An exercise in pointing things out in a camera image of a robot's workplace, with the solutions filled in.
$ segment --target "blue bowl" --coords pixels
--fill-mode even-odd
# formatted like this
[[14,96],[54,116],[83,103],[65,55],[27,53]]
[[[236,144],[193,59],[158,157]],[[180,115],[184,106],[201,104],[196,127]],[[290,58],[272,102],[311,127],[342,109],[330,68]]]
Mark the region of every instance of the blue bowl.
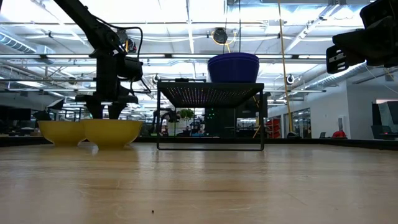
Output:
[[255,60],[259,60],[259,58],[253,54],[234,52],[234,53],[217,55],[217,56],[209,59],[208,63],[214,62],[216,60],[226,59],[226,58],[252,58]]
[[213,83],[255,83],[259,67],[254,60],[231,58],[208,64],[207,69]]

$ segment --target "table surface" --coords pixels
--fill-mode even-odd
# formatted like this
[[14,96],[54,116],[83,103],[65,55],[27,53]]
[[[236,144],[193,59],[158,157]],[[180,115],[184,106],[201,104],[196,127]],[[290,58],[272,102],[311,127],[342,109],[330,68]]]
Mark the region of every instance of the table surface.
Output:
[[157,151],[152,143],[99,152],[90,143],[0,148],[2,224],[395,224],[397,188],[395,151],[266,145],[264,152],[181,152]]

